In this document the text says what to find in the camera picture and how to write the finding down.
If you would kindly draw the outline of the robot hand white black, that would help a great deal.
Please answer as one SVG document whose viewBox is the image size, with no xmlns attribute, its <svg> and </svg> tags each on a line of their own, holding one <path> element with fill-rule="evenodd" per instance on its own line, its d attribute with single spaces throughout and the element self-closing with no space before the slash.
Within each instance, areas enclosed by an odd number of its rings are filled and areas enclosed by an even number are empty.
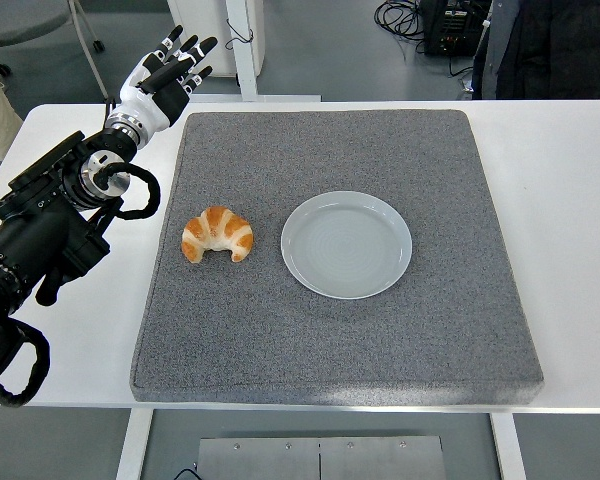
<svg viewBox="0 0 600 480">
<path fill-rule="evenodd" d="M 157 47 L 134 67 L 120 90 L 120 104 L 108 114 L 105 126 L 126 129 L 137 145 L 148 143 L 153 134 L 173 126 L 193 92 L 212 73 L 201 67 L 218 40 L 193 35 L 184 43 L 177 40 L 183 27 L 176 26 Z"/>
</svg>

